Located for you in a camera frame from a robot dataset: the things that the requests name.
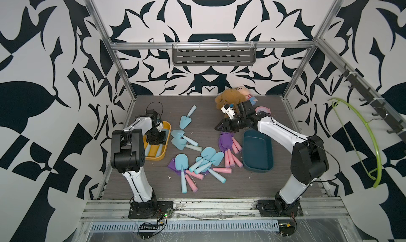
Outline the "light blue heart shovel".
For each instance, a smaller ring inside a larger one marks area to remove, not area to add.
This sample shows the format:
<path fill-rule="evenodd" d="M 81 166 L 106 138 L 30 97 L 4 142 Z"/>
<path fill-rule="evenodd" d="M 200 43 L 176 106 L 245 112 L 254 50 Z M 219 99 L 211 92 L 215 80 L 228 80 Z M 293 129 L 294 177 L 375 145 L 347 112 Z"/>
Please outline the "light blue heart shovel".
<path fill-rule="evenodd" d="M 181 131 L 181 130 L 173 130 L 173 131 L 171 132 L 171 136 L 172 136 L 173 138 L 176 138 L 176 139 L 181 139 L 181 138 L 183 138 L 183 139 L 185 139 L 188 143 L 190 143 L 190 144 L 193 145 L 193 146 L 198 146 L 198 145 L 199 145 L 196 141 L 194 141 L 193 139 L 187 137 L 187 136 L 185 135 L 185 132 L 184 132 L 184 131 Z"/>

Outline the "yellow plastic storage box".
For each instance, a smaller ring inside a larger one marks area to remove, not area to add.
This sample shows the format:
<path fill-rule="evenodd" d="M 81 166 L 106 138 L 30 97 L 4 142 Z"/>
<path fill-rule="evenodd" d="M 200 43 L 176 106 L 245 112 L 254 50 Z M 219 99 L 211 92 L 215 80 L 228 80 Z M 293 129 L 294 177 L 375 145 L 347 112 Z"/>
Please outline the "yellow plastic storage box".
<path fill-rule="evenodd" d="M 160 161 L 166 155 L 166 150 L 169 144 L 170 133 L 171 133 L 171 125 L 169 122 L 163 122 L 163 132 L 166 133 L 166 143 L 160 145 L 151 145 L 147 143 L 147 137 L 143 136 L 144 141 L 144 148 L 145 148 L 145 155 L 146 160 L 148 161 Z"/>

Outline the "grey metal wall shelf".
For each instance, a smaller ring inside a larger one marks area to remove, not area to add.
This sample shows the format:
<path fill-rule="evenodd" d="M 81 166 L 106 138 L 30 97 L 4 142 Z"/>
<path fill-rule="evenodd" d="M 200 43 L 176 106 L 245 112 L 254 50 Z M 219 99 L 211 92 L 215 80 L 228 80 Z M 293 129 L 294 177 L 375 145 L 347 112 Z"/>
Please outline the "grey metal wall shelf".
<path fill-rule="evenodd" d="M 249 66 L 256 61 L 253 42 L 194 42 L 172 44 L 175 66 Z"/>

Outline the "green plastic hanger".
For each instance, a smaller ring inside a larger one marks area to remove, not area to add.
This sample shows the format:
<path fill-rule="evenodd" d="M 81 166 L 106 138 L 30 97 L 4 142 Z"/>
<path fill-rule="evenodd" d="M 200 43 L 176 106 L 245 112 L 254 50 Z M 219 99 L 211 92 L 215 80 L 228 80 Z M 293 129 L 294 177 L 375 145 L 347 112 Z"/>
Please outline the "green plastic hanger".
<path fill-rule="evenodd" d="M 340 98 L 331 98 L 333 111 L 341 128 L 334 133 L 345 152 L 352 156 L 350 167 L 365 189 L 381 184 L 383 164 L 381 150 L 369 122 L 351 104 Z"/>

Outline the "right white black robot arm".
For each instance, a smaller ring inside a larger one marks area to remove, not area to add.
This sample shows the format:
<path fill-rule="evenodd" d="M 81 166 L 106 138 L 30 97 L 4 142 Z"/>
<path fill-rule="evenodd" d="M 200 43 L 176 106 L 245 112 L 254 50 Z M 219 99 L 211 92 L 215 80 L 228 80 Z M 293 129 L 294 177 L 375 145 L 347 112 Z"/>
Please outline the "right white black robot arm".
<path fill-rule="evenodd" d="M 300 197 L 316 179 L 329 170 L 324 143 L 318 136 L 306 136 L 279 123 L 270 113 L 253 108 L 250 101 L 233 107 L 220 105 L 226 114 L 216 127 L 220 132 L 238 132 L 252 128 L 281 144 L 291 153 L 291 175 L 284 187 L 275 196 L 278 211 L 287 210 L 300 201 Z"/>

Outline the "small pig doll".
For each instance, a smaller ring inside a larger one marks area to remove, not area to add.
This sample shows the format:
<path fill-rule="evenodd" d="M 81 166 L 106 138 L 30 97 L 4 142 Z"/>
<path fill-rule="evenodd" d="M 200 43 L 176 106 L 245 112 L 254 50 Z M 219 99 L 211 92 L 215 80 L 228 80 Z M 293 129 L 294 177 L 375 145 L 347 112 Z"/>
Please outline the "small pig doll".
<path fill-rule="evenodd" d="M 246 88 L 246 87 L 237 87 L 235 89 L 239 93 L 241 93 L 243 96 L 245 96 L 246 100 L 250 101 L 251 105 L 254 106 L 258 102 L 257 98 L 251 94 L 251 92 L 249 91 L 248 88 Z"/>

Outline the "pink alarm clock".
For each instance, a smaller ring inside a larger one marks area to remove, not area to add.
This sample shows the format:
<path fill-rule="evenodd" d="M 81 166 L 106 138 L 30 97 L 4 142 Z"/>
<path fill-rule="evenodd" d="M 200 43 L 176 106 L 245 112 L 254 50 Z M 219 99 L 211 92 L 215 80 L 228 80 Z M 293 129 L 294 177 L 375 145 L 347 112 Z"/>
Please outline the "pink alarm clock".
<path fill-rule="evenodd" d="M 256 113 L 264 112 L 264 113 L 267 114 L 268 116 L 271 116 L 271 111 L 270 111 L 270 109 L 267 108 L 267 107 L 264 107 L 264 106 L 256 107 L 255 111 L 256 111 Z"/>

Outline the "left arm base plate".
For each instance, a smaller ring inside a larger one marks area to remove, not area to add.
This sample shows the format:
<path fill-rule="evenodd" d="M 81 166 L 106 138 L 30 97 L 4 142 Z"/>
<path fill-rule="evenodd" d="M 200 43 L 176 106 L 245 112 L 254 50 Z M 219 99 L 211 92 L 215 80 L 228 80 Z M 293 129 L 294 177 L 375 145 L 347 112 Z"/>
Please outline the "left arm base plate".
<path fill-rule="evenodd" d="M 173 201 L 132 202 L 130 204 L 129 219 L 152 219 L 159 213 L 168 213 L 173 209 Z"/>

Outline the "dark teal storage box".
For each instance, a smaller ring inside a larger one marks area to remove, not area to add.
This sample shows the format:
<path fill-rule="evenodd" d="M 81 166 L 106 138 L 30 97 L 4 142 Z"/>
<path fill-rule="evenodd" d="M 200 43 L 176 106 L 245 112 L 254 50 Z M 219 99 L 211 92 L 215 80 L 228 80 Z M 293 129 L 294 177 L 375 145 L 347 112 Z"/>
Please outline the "dark teal storage box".
<path fill-rule="evenodd" d="M 274 166 L 272 139 L 253 129 L 244 132 L 243 165 L 251 172 L 266 173 Z"/>

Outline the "brown plush dog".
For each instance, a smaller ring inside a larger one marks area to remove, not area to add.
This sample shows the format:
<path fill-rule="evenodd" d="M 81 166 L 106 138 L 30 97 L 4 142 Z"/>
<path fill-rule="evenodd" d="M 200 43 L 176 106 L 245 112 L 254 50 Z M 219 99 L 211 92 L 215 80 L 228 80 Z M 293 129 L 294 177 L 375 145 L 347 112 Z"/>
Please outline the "brown plush dog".
<path fill-rule="evenodd" d="M 227 89 L 215 98 L 216 109 L 221 110 L 225 105 L 233 108 L 238 114 L 238 104 L 245 102 L 246 97 L 236 89 Z"/>

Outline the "light blue pointed trowel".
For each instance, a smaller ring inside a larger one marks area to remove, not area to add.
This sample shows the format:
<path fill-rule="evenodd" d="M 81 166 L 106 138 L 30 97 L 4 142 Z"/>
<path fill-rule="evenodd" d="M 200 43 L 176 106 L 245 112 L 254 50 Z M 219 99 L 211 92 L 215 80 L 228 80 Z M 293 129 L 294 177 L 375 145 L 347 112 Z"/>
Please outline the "light blue pointed trowel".
<path fill-rule="evenodd" d="M 189 113 L 186 116 L 181 117 L 179 124 L 180 129 L 185 129 L 192 122 L 191 115 L 194 113 L 196 109 L 197 106 L 193 105 Z"/>

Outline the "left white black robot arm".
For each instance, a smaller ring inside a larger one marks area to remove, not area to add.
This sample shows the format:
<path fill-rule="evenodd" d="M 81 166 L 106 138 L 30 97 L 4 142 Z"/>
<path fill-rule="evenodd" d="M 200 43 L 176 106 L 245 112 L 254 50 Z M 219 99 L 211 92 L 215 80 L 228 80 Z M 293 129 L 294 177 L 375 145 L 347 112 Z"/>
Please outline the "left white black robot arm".
<path fill-rule="evenodd" d="M 128 181 L 134 194 L 133 201 L 141 204 L 153 198 L 144 170 L 146 152 L 144 142 L 149 145 L 165 145 L 167 133 L 163 129 L 161 114 L 153 109 L 122 130 L 113 131 L 111 141 L 111 166 Z"/>

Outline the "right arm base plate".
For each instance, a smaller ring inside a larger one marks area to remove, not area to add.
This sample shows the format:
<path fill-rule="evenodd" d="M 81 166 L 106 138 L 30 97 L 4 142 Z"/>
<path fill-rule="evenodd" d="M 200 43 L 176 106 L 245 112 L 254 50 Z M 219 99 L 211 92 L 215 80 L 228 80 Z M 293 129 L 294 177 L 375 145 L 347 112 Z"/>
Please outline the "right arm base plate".
<path fill-rule="evenodd" d="M 276 193 L 273 200 L 258 200 L 255 208 L 261 217 L 301 217 L 303 216 L 300 198 L 287 204 L 280 193 Z"/>

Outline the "black wall hook rail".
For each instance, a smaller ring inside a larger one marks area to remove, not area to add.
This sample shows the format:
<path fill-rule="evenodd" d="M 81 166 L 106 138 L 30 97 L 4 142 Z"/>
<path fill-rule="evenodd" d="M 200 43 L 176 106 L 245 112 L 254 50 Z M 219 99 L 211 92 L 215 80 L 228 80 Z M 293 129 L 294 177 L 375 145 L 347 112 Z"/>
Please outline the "black wall hook rail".
<path fill-rule="evenodd" d="M 340 78 L 345 78 L 349 83 L 349 89 L 355 89 L 360 95 L 359 101 L 370 105 L 375 113 L 372 120 L 383 120 L 388 126 L 388 134 L 396 134 L 403 142 L 406 142 L 406 120 L 383 98 L 360 73 L 352 71 L 344 64 L 344 71 Z"/>

